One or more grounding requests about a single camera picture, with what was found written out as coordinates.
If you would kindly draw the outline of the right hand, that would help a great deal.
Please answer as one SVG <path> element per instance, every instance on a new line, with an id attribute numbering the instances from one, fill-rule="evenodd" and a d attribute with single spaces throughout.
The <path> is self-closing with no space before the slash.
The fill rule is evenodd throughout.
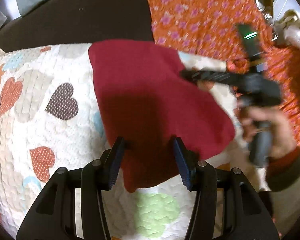
<path id="1" fill-rule="evenodd" d="M 243 138 L 246 142 L 251 142 L 257 134 L 255 122 L 271 122 L 272 150 L 269 154 L 271 158 L 282 158 L 296 148 L 290 122 L 278 107 L 240 107 L 238 119 L 242 125 Z"/>

